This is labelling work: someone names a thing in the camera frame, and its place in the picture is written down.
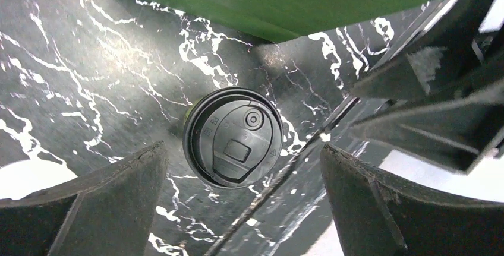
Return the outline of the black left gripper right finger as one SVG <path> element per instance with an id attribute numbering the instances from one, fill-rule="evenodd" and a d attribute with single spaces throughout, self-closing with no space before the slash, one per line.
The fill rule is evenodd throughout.
<path id="1" fill-rule="evenodd" d="M 503 204 L 430 188 L 331 145 L 322 177 L 345 255 L 502 255 Z"/>

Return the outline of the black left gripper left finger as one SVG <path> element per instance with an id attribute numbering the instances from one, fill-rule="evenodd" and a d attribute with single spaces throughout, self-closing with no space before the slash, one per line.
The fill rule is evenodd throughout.
<path id="1" fill-rule="evenodd" d="M 168 168 L 162 141 L 71 181 L 1 201 L 2 255 L 143 255 Z"/>

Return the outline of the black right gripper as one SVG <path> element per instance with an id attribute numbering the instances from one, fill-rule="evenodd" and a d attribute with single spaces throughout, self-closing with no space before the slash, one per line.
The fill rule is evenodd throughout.
<path id="1" fill-rule="evenodd" d="M 388 145 L 453 172 L 503 156 L 503 30 L 479 47 L 477 36 L 498 0 L 443 0 L 405 33 L 351 95 L 383 99 L 353 123 L 360 139 Z"/>

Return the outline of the single black cup lid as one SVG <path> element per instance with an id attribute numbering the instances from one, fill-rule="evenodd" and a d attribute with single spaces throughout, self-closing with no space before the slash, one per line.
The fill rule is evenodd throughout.
<path id="1" fill-rule="evenodd" d="M 194 174 L 210 186 L 239 189 L 266 176 L 283 145 L 281 116 L 267 98 L 228 87 L 185 114 L 182 147 Z"/>

